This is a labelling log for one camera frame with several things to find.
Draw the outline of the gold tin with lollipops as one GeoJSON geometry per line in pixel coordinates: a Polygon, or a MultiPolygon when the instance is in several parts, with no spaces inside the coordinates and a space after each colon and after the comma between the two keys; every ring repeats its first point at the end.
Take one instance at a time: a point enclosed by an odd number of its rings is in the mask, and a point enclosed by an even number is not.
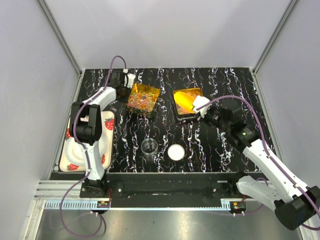
{"type": "Polygon", "coordinates": [[[148,85],[135,83],[125,108],[132,113],[145,117],[154,115],[161,90],[148,85]]]}

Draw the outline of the yellow plastic scoop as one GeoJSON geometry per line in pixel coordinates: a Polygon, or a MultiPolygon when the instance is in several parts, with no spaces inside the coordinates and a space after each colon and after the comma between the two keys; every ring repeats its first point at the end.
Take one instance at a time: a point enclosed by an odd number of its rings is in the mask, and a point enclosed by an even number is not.
{"type": "Polygon", "coordinates": [[[185,109],[189,113],[194,113],[192,109],[193,101],[195,100],[195,98],[182,91],[176,92],[173,95],[173,98],[175,103],[178,104],[181,108],[185,109]]]}

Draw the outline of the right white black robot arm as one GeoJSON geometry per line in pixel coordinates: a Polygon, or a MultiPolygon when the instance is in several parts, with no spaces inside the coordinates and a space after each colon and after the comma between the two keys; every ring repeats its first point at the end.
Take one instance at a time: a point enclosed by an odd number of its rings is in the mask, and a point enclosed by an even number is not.
{"type": "Polygon", "coordinates": [[[228,142],[257,165],[272,184],[269,187],[243,175],[227,185],[228,195],[235,199],[247,195],[259,201],[289,230],[305,227],[306,221],[320,214],[320,188],[308,186],[284,165],[267,145],[263,130],[247,124],[239,100],[253,109],[246,100],[231,95],[214,100],[199,96],[192,104],[197,118],[224,132],[228,142]]]}

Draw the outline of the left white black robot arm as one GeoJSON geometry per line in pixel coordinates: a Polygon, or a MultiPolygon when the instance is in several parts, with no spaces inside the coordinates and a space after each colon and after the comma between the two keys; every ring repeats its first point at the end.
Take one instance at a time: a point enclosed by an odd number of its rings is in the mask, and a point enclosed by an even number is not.
{"type": "Polygon", "coordinates": [[[97,198],[108,193],[106,183],[100,181],[105,175],[99,152],[99,140],[103,132],[101,111],[114,101],[126,104],[129,100],[136,76],[128,69],[111,70],[106,86],[82,102],[71,105],[69,133],[78,143],[85,163],[85,176],[95,181],[90,192],[97,198]]]}

